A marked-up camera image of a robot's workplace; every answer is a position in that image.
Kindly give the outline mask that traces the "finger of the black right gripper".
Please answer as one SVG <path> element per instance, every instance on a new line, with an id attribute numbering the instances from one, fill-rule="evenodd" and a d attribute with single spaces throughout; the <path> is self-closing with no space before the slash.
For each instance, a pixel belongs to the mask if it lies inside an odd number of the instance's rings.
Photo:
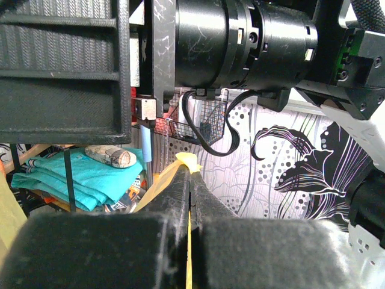
<path id="1" fill-rule="evenodd" d="M 128 1 L 1 2 L 1 141 L 131 141 Z"/>

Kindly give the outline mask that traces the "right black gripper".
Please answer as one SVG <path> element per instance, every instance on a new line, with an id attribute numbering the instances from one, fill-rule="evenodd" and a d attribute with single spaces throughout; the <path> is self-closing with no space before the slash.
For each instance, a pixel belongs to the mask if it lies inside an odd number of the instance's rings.
<path id="1" fill-rule="evenodd" d="M 161 117 L 176 87 L 211 98 L 246 89 L 279 112 L 318 46 L 310 17 L 265 1 L 145 1 L 137 95 Z"/>

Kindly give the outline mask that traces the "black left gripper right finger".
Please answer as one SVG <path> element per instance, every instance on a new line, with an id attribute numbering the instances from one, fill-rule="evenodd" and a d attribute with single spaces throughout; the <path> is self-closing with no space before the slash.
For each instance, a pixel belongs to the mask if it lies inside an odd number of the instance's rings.
<path id="1" fill-rule="evenodd" d="M 328 220 L 241 218 L 190 177 L 194 288 L 360 288 L 346 233 Z"/>

